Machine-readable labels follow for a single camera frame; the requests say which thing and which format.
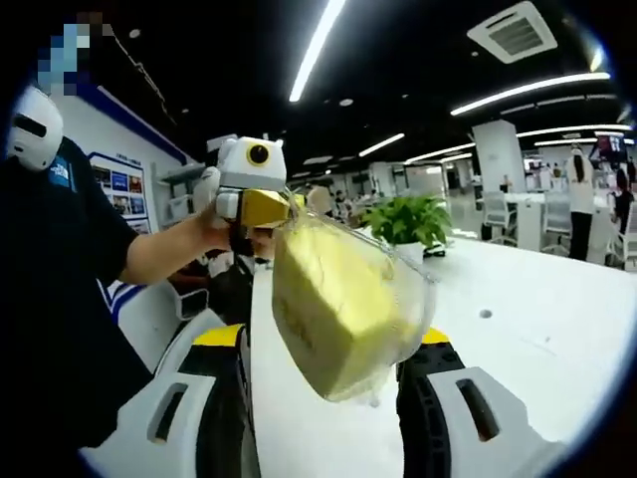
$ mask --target potted plant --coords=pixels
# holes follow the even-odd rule
[[[420,263],[425,250],[447,244],[451,218],[438,196],[396,197],[371,209],[363,221],[376,239]]]

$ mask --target poster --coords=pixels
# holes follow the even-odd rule
[[[89,154],[89,159],[96,182],[112,207],[137,232],[151,232],[141,163],[122,154],[110,157],[98,152]]]

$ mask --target green plant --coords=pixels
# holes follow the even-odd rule
[[[375,238],[383,238],[392,246],[420,242],[431,248],[439,242],[447,244],[445,229],[451,227],[451,218],[443,201],[437,196],[396,197],[366,213],[363,222],[371,226]]]

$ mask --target clear plastic bag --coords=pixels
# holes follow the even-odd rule
[[[435,296],[422,266],[304,211],[276,242],[275,321],[320,396],[341,401],[373,391],[417,351]]]

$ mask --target ceiling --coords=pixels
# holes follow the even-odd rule
[[[163,100],[113,37],[92,51],[93,80],[195,159],[205,141],[236,133],[285,140],[289,175],[361,169],[470,142],[471,127],[503,118],[518,131],[615,123],[618,100],[587,99],[501,112],[545,100],[613,94],[611,82],[586,82],[513,97],[452,117],[453,108],[535,81],[587,73],[575,21],[552,0],[534,0],[558,48],[506,65],[467,32],[515,5],[510,0],[348,0],[327,37],[303,97],[292,85],[326,0],[183,0],[152,12],[118,7],[107,18],[130,56],[143,64]],[[129,38],[133,29],[137,38]],[[349,107],[339,102],[353,100]],[[397,133],[405,137],[364,158],[357,154]],[[523,148],[536,140],[523,139]],[[354,159],[339,161],[344,156]]]

